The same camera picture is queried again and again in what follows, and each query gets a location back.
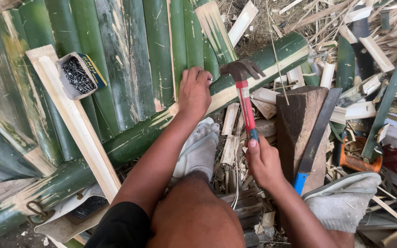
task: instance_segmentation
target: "claw hammer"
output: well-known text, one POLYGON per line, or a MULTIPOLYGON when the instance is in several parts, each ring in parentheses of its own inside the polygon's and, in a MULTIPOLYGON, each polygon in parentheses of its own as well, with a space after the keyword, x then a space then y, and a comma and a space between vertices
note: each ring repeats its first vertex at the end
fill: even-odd
POLYGON ((258 74, 265 77, 263 71, 255 62, 249 59, 240 59, 233 61, 227 65, 220 66, 220 74, 231 74, 235 81, 235 87, 240 100, 241 111, 243 112, 244 125, 246 127, 247 139, 256 139, 258 141, 257 130, 255 129, 254 114, 252 113, 251 99, 249 94, 249 86, 247 85, 247 74, 249 73, 254 79, 260 79, 258 74))

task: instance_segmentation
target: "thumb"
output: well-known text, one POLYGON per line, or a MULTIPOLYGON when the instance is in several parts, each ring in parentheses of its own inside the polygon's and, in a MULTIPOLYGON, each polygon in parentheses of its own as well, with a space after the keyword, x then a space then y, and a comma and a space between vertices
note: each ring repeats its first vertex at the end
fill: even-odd
POLYGON ((247 153, 249 154, 250 162, 255 163, 256 161, 260 162, 260 145, 258 141, 255 139, 249 140, 247 143, 247 153))

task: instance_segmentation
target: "gray sock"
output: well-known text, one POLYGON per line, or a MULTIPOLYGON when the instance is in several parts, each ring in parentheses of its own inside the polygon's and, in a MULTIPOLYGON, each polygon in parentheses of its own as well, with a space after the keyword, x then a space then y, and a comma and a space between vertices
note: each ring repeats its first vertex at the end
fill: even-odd
MULTIPOLYGON (((192 139, 188 139, 191 143, 195 143, 198 140, 201 140, 203 137, 207 136, 211 132, 215 132, 218 136, 219 125, 217 123, 208 124, 202 123, 198 125, 194 131, 192 132, 192 139)), ((214 158, 215 158, 215 150, 217 149, 217 144, 213 138, 209 138, 203 144, 201 144, 196 149, 190 151, 186 157, 186 169, 185 175, 193 172, 193 171, 202 171, 204 172, 209 181, 211 181, 212 177, 212 169, 214 167, 214 158)))
MULTIPOLYGON (((346 189, 376 188, 380 183, 380 178, 365 178, 346 189)), ((369 193, 337 193, 310 198, 306 201, 306 205, 327 230, 355 233, 373 195, 369 193)))

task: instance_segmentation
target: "fingernail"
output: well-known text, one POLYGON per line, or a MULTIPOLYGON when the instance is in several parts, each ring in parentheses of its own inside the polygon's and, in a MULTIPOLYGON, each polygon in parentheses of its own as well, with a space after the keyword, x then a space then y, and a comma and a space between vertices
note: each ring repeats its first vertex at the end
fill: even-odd
POLYGON ((249 140, 249 147, 255 147, 257 145, 257 141, 255 139, 249 140))

